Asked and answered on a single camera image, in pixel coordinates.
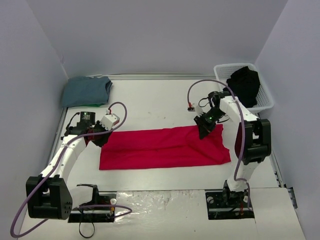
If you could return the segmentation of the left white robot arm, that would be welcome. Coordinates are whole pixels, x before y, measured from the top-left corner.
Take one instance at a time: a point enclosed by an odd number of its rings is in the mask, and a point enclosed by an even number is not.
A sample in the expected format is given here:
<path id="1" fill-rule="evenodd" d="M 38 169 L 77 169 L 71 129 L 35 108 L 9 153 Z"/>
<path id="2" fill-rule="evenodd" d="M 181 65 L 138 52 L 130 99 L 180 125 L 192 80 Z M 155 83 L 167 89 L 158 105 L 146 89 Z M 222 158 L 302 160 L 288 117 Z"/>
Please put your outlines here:
<path id="1" fill-rule="evenodd" d="M 48 166 L 26 181 L 27 210 L 32 219 L 66 220 L 75 208 L 85 205 L 95 209 L 101 203 L 96 185 L 80 183 L 69 189 L 67 181 L 87 145 L 105 145 L 120 118 L 109 113 L 96 120 L 96 114 L 89 111 L 81 111 L 78 115 L 76 126 L 66 126 L 62 144 Z"/>

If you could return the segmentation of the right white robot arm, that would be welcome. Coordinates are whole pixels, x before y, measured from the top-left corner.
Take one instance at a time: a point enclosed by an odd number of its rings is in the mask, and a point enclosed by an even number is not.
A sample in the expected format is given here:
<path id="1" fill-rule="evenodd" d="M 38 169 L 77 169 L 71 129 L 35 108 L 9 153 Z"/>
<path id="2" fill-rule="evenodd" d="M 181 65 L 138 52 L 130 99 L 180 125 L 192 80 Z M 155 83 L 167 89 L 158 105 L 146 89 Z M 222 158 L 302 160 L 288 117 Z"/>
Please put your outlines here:
<path id="1" fill-rule="evenodd" d="M 229 91 L 213 91 L 207 99 L 210 110 L 199 110 L 194 118 L 201 140 L 215 129 L 224 115 L 237 126 L 234 152 L 238 161 L 233 175 L 225 181 L 221 195 L 222 202 L 232 207 L 240 199 L 249 197 L 248 180 L 258 165 L 271 154 L 271 123 L 251 113 Z"/>

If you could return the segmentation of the red t shirt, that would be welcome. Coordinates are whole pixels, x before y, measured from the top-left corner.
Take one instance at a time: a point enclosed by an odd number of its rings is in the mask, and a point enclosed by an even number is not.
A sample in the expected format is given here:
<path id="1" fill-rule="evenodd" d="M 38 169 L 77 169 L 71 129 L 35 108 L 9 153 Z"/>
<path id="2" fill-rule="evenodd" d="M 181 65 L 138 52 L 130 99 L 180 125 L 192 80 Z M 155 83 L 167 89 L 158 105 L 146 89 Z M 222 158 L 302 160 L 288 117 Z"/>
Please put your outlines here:
<path id="1" fill-rule="evenodd" d="M 198 127 L 115 131 L 101 148 L 99 170 L 140 170 L 216 166 L 231 161 L 223 125 L 200 139 Z"/>

